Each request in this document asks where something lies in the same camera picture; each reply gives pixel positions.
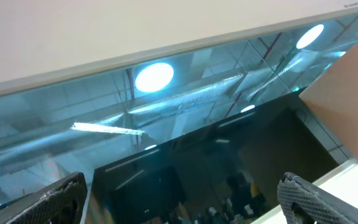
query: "ceiling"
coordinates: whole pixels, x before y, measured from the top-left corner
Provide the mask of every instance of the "ceiling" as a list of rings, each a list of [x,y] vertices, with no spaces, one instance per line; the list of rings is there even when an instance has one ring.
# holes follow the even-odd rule
[[[301,50],[297,41],[315,24],[1,96],[0,184],[33,173],[17,188],[42,186],[62,170],[80,170],[91,183],[95,168],[143,150],[140,137],[75,131],[74,122],[140,129],[163,143],[306,87],[358,41],[358,14],[322,24]],[[174,68],[172,81],[155,93],[137,90],[137,74],[155,62]]]

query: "glass wall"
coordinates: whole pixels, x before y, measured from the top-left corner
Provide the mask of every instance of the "glass wall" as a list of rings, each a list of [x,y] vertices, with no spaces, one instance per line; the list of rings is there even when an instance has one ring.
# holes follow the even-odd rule
[[[0,96],[0,203],[74,171],[90,189],[99,167],[308,86],[357,41],[355,14]],[[351,157],[300,106],[330,155]]]

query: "brown cardboard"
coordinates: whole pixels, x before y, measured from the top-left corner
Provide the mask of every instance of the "brown cardboard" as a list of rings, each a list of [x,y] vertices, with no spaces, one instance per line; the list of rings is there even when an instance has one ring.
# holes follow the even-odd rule
[[[358,160],[358,44],[300,98]]]

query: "wall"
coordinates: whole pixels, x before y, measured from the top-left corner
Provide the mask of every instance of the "wall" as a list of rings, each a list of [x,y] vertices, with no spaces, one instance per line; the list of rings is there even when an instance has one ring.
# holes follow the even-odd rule
[[[0,95],[358,12],[354,0],[0,0]]]

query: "person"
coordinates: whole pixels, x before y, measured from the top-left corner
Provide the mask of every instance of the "person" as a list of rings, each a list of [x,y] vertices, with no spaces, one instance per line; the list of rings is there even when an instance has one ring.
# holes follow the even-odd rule
[[[250,192],[250,185],[245,184],[240,186],[235,176],[229,177],[226,180],[228,186],[232,190],[230,200],[234,215],[242,215],[245,219],[252,218],[253,214],[246,212],[245,207],[255,209],[252,204],[252,196]]]

